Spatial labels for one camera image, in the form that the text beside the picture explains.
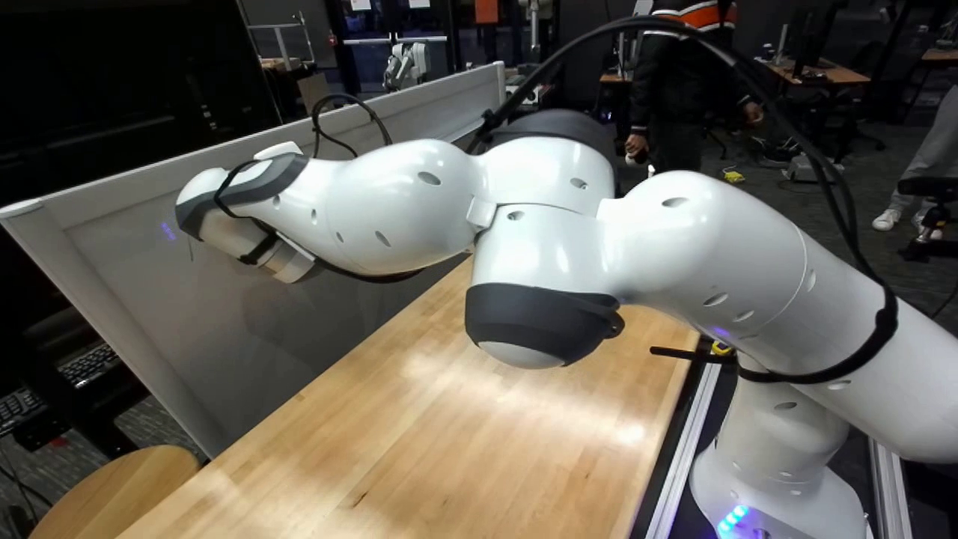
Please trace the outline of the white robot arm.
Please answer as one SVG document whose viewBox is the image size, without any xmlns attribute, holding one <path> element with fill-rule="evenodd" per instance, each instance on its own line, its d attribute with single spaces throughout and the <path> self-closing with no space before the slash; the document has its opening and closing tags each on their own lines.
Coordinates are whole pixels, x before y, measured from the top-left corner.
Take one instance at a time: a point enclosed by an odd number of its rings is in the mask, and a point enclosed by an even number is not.
<svg viewBox="0 0 958 539">
<path fill-rule="evenodd" d="M 551 369 L 659 307 L 735 349 L 735 393 L 695 459 L 717 539 L 870 539 L 828 471 L 847 430 L 906 462 L 958 462 L 958 342 L 755 194 L 701 171 L 632 191 L 566 117 L 529 114 L 484 153 L 397 140 L 318 159 L 285 140 L 175 194 L 181 234 L 298 282 L 318 264 L 388 279 L 473 259 L 464 325 L 484 354 Z"/>
</svg>

